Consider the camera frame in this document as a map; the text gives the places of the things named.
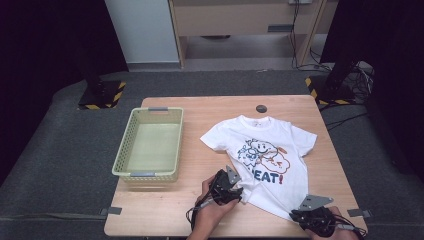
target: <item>gray carpet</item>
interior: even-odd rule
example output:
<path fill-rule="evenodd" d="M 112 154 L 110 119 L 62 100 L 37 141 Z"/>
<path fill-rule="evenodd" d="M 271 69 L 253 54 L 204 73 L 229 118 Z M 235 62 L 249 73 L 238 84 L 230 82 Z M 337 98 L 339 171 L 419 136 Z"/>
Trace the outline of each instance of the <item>gray carpet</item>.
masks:
<path fill-rule="evenodd" d="M 111 168 L 131 110 L 146 97 L 309 94 L 300 71 L 115 73 L 126 86 L 114 109 L 77 110 L 84 81 L 59 91 L 0 189 L 0 215 L 98 214 L 110 206 Z M 326 123 L 366 112 L 329 108 Z M 424 239 L 424 184 L 391 165 L 367 117 L 332 129 L 332 141 L 367 219 L 366 239 Z M 104 220 L 0 219 L 0 239 L 109 239 Z"/>

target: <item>hazard tape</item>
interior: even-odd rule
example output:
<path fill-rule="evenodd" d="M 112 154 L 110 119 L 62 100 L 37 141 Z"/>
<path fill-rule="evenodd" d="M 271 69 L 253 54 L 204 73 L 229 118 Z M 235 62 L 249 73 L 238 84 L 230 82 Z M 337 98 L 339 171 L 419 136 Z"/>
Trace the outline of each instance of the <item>hazard tape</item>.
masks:
<path fill-rule="evenodd" d="M 309 92 L 311 93 L 311 96 L 315 99 L 315 102 L 317 104 L 323 104 L 323 105 L 327 105 L 327 104 L 355 104 L 356 101 L 352 100 L 352 99 L 335 99 L 335 100 L 330 100 L 330 99 L 319 99 L 318 93 L 315 90 L 312 81 L 310 78 L 306 78 L 305 79 L 306 82 L 306 86 L 309 89 Z"/>
<path fill-rule="evenodd" d="M 122 96 L 122 92 L 124 91 L 125 84 L 126 84 L 125 82 L 121 82 L 121 84 L 119 85 L 119 88 L 116 90 L 116 94 L 115 94 L 115 97 L 113 98 L 112 103 L 79 105 L 78 109 L 80 109 L 80 110 L 84 110 L 84 109 L 95 110 L 95 109 L 102 109 L 102 108 L 115 108 L 116 105 L 118 105 L 118 101 Z"/>

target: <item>white cabinet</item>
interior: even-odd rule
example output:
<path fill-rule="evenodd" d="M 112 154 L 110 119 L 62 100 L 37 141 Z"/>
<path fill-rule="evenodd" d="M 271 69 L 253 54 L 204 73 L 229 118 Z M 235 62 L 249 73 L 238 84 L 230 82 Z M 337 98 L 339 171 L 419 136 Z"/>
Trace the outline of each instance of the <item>white cabinet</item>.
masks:
<path fill-rule="evenodd" d="M 168 0 L 105 0 L 128 64 L 179 63 Z"/>

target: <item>t-shirt sleeve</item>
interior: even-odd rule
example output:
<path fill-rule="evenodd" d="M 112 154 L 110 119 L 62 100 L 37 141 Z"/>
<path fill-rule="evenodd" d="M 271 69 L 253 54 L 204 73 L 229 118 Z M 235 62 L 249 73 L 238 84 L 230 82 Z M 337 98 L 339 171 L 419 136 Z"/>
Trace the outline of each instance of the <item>t-shirt sleeve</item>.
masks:
<path fill-rule="evenodd" d="M 307 155 L 315 145 L 317 135 L 296 126 L 291 126 L 294 144 L 301 157 Z"/>
<path fill-rule="evenodd" d="M 226 135 L 223 131 L 225 128 L 224 125 L 224 122 L 216 124 L 202 137 L 200 137 L 200 140 L 215 151 L 226 150 Z"/>

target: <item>robotic hand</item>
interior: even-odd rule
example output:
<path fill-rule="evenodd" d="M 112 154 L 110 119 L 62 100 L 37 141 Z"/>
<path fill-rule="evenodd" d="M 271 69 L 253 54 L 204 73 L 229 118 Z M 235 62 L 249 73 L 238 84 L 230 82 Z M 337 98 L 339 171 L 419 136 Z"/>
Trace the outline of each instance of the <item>robotic hand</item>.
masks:
<path fill-rule="evenodd" d="M 238 199 L 239 201 L 241 200 L 243 188 L 233 188 L 240 179 L 240 176 L 229 166 L 227 166 L 227 172 L 221 169 L 216 173 L 215 178 L 209 184 L 208 193 L 186 214 L 187 220 L 191 223 L 192 230 L 194 229 L 197 212 L 206 207 L 212 201 L 215 201 L 218 205 L 224 205 L 234 199 Z M 190 211 L 193 211 L 191 220 L 188 217 L 188 213 Z"/>
<path fill-rule="evenodd" d="M 336 228 L 353 231 L 358 239 L 364 239 L 365 230 L 355 227 L 342 216 L 334 215 L 324 205 L 333 202 L 332 198 L 307 195 L 300 204 L 299 209 L 292 210 L 290 217 L 298 222 L 300 227 L 309 229 L 323 238 L 331 237 Z"/>

